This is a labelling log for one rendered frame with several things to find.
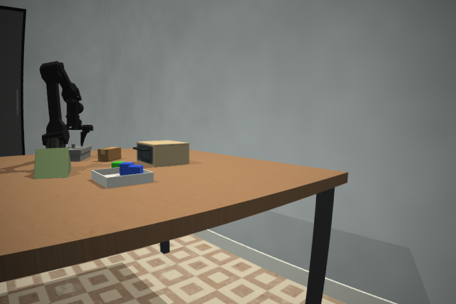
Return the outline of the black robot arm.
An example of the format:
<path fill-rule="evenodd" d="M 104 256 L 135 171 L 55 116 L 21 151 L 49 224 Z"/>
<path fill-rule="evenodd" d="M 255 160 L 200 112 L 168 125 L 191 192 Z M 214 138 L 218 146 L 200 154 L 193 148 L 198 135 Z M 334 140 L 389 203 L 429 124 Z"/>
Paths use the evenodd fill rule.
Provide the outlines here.
<path fill-rule="evenodd" d="M 82 113 L 84 107 L 79 102 L 82 98 L 77 86 L 70 82 L 63 63 L 43 63 L 40 73 L 46 83 L 49 109 L 49 123 L 46 134 L 42 135 L 42 144 L 46 148 L 65 148 L 64 144 L 68 144 L 70 135 L 61 117 L 59 83 L 62 87 L 61 95 L 66 102 L 66 113 Z"/>

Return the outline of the blue block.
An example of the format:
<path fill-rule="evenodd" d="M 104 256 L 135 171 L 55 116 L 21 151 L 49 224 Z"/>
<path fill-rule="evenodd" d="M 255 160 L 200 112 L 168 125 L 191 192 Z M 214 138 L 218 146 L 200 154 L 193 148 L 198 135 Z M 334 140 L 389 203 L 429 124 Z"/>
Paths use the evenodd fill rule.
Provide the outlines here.
<path fill-rule="evenodd" d="M 143 165 L 130 165 L 128 166 L 128 175 L 143 174 Z"/>
<path fill-rule="evenodd" d="M 128 166 L 134 165 L 134 162 L 120 163 L 120 175 L 128 175 Z"/>

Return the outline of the brown cardboard box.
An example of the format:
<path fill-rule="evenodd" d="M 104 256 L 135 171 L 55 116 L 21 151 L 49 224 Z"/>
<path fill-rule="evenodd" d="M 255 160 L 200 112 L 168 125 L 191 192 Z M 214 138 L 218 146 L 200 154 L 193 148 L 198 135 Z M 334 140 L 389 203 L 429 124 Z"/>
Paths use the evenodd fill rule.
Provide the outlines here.
<path fill-rule="evenodd" d="M 121 159 L 121 148 L 101 148 L 98 149 L 98 161 L 110 162 Z"/>

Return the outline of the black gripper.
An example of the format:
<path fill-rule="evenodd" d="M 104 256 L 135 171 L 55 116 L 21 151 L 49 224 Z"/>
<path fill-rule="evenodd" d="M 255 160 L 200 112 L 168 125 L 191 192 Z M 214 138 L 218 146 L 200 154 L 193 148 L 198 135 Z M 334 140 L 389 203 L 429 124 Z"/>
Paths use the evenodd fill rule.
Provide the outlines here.
<path fill-rule="evenodd" d="M 84 139 L 88 132 L 93 130 L 92 125 L 82 125 L 79 126 L 79 114 L 78 113 L 67 113 L 66 114 L 66 126 L 68 130 L 82 130 L 80 132 L 80 143 L 83 146 Z M 72 128 L 69 128 L 72 127 Z M 76 127 L 76 128 L 74 128 Z"/>

